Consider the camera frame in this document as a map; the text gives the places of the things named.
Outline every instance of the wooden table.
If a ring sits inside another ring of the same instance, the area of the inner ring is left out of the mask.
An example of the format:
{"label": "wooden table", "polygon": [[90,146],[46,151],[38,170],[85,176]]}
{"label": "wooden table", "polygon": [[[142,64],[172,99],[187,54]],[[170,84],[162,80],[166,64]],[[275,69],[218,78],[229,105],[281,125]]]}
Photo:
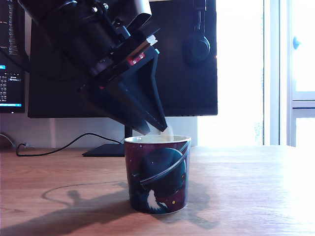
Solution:
{"label": "wooden table", "polygon": [[129,206],[124,158],[82,152],[1,155],[1,236],[315,235],[314,153],[193,147],[187,207],[151,216]]}

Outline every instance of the red component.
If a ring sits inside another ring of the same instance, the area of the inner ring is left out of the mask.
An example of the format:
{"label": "red component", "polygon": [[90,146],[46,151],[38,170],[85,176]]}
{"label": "red component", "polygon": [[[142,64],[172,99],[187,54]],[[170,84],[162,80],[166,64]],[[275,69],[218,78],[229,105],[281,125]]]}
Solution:
{"label": "red component", "polygon": [[130,65],[136,65],[141,59],[145,57],[144,53],[141,53],[139,56],[135,57],[134,59],[132,58],[127,58],[128,62]]}

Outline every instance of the space-themed mug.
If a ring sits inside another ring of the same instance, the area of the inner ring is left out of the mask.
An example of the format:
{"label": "space-themed mug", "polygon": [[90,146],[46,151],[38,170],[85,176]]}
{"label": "space-themed mug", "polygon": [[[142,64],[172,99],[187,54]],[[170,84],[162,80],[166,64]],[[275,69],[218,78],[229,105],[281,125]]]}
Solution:
{"label": "space-themed mug", "polygon": [[125,139],[126,170],[132,208],[168,214],[187,204],[191,138],[139,136]]}

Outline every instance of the black monitor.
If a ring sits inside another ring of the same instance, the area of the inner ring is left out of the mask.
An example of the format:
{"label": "black monitor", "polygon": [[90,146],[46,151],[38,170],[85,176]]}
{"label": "black monitor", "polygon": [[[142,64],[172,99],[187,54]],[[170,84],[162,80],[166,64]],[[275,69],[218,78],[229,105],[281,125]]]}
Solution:
{"label": "black monitor", "polygon": [[[18,8],[18,33],[12,25],[13,2],[0,1],[0,48],[12,59],[18,61],[19,54],[15,35],[25,41],[25,13]],[[25,112],[25,80],[24,71],[12,64],[3,54],[0,54],[0,113]]]}
{"label": "black monitor", "polygon": [[[183,44],[193,32],[192,0],[150,2],[152,17],[160,30],[155,33],[160,51],[156,82],[166,116],[218,114],[216,1],[207,1],[205,36],[210,42],[208,58],[187,65]],[[79,70],[59,51],[51,48],[41,30],[32,24],[31,61],[45,77],[30,77],[30,118],[103,117],[85,105],[78,93],[83,79]]]}

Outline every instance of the black headphones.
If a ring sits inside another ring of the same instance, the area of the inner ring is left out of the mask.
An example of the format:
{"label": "black headphones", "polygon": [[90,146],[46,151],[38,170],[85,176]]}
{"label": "black headphones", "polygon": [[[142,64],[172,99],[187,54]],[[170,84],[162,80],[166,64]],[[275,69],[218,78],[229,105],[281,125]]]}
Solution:
{"label": "black headphones", "polygon": [[184,41],[183,52],[186,64],[203,62],[210,53],[210,43],[205,37],[205,11],[207,0],[193,0],[194,31]]}

